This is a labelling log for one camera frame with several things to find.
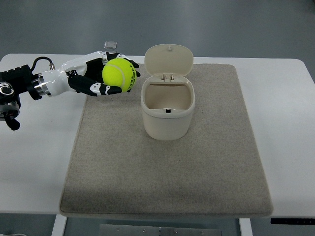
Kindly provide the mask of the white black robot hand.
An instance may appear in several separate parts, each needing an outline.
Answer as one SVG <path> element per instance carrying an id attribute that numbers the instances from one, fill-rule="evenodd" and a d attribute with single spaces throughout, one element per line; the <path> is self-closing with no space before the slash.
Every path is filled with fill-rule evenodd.
<path id="1" fill-rule="evenodd" d="M 105 82 L 104 67 L 120 60 L 131 75 L 123 76 L 119 85 L 114 80 L 117 75 L 108 76 Z M 65 62 L 59 69 L 44 71 L 37 79 L 37 91 L 40 95 L 57 96 L 66 91 L 75 91 L 89 96 L 113 95 L 130 92 L 140 73 L 136 70 L 139 64 L 120 53 L 97 51 Z"/>

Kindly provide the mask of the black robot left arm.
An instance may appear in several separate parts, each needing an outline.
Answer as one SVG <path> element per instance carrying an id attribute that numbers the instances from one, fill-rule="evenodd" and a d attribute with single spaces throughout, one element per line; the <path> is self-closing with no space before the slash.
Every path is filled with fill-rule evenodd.
<path id="1" fill-rule="evenodd" d="M 13 131 L 20 128 L 16 117 L 20 113 L 20 94 L 28 92 L 33 100 L 50 95 L 42 74 L 33 74 L 39 60 L 49 61 L 49 68 L 55 69 L 53 61 L 48 57 L 38 57 L 33 65 L 23 65 L 0 74 L 0 119 Z"/>

